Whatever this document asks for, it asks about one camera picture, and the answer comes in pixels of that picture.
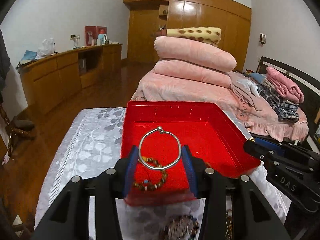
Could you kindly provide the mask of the brown bead bracelet amber stone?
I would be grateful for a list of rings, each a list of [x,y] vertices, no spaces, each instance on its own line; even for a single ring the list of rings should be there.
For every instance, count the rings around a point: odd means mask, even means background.
[[[138,171],[142,174],[136,176],[138,180],[134,180],[132,186],[139,189],[140,191],[155,191],[160,189],[168,178],[168,173],[166,170],[159,171],[159,174],[155,174],[152,171],[147,171],[146,167],[143,167],[142,162],[139,160]]]

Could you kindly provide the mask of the thin silver bangle with ball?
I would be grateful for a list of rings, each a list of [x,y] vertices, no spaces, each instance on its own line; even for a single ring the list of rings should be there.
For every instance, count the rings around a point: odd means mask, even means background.
[[[138,160],[153,171],[172,170],[182,158],[182,143],[172,131],[161,126],[145,127],[140,133]]]

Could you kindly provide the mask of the plaid folded clothes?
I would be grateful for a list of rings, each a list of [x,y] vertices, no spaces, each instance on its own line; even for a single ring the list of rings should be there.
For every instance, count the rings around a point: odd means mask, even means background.
[[[275,111],[279,121],[287,121],[296,123],[299,120],[297,113],[298,106],[285,101],[274,89],[263,85],[258,85],[257,88],[260,96],[262,96],[271,108]]]

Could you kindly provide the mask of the grey floral table cloth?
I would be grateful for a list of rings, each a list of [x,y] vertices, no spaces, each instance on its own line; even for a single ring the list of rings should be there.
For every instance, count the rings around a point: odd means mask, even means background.
[[[35,224],[73,176],[88,179],[114,167],[120,158],[126,108],[84,109],[74,119],[44,179],[36,208]],[[243,135],[249,133],[235,116],[224,112]],[[266,180],[262,164],[246,173],[284,222],[290,201]]]

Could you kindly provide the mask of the pink folded towel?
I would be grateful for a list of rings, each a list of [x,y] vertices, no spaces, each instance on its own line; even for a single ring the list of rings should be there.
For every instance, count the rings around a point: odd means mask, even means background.
[[[304,102],[304,94],[295,82],[273,67],[266,67],[266,71],[268,81],[274,85],[276,91],[282,98],[295,104]]]

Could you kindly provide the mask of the black bed headboard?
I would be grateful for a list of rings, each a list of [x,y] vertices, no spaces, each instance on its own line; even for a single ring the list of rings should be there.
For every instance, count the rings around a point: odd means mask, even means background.
[[[300,108],[308,121],[309,135],[307,139],[312,140],[319,150],[319,136],[317,134],[319,132],[319,81],[288,64],[264,56],[259,61],[257,73],[265,74],[267,66],[273,67],[291,79],[303,92],[304,102],[300,104]]]

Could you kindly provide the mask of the pink bed sheet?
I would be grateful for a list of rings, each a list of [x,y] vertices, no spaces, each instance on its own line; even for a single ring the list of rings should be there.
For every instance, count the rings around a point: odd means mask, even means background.
[[[300,108],[297,111],[297,122],[280,121],[276,112],[262,97],[254,96],[255,105],[250,106],[230,88],[160,75],[152,70],[142,77],[131,99],[212,102],[223,111],[231,112],[251,133],[270,136],[279,142],[287,139],[302,142],[309,133],[307,117]]]

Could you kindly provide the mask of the pink folded quilt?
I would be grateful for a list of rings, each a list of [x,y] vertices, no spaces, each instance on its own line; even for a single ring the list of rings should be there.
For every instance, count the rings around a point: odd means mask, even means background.
[[[230,72],[237,65],[230,53],[185,38],[160,36],[155,39],[153,46],[161,59],[182,60],[221,72]]]
[[[199,81],[225,88],[229,88],[232,83],[227,73],[180,60],[159,60],[155,64],[153,72],[160,75]]]

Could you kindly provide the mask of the red plastic tray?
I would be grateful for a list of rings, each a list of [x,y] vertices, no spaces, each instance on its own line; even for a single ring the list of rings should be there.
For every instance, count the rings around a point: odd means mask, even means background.
[[[130,101],[127,104],[121,157],[138,146],[145,127],[161,126],[187,145],[193,157],[229,178],[251,172],[260,161],[244,151],[247,140],[236,124],[214,103]]]

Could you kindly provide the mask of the wooden sideboard desk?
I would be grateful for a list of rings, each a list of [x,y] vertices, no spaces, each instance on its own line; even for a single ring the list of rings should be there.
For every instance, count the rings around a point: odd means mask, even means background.
[[[121,46],[73,49],[19,67],[28,106],[45,115],[82,89],[119,72]]]

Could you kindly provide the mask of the upper pink folded quilt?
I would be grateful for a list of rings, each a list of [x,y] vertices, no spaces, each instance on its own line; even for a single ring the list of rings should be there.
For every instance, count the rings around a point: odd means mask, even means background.
[[[221,72],[230,72],[237,65],[230,53],[185,38],[160,36],[155,39],[153,46],[161,59],[182,60]]]

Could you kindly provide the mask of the yellow brown spotted blanket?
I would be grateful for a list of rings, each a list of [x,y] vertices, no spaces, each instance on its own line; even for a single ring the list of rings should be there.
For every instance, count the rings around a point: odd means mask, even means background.
[[[155,36],[186,38],[217,47],[221,40],[222,31],[217,27],[190,27],[181,29],[176,28],[156,31]]]

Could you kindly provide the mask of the black hanging jacket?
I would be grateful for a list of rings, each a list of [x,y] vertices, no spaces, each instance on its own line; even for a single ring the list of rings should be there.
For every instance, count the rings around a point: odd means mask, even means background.
[[[3,34],[0,30],[0,101],[3,103],[2,90],[6,87],[6,77],[10,70],[10,58],[4,43]]]

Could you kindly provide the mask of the white electric kettle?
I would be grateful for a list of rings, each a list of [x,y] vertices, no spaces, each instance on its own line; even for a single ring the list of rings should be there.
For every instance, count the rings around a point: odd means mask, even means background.
[[[107,41],[107,34],[106,33],[98,35],[97,45],[102,46],[106,43],[106,41]]]

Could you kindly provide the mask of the red picture frames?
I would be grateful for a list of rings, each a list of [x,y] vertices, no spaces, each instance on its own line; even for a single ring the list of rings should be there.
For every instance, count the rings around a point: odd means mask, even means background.
[[[85,45],[91,46],[92,41],[96,43],[96,40],[99,36],[99,34],[106,34],[107,33],[107,27],[103,26],[85,26]]]

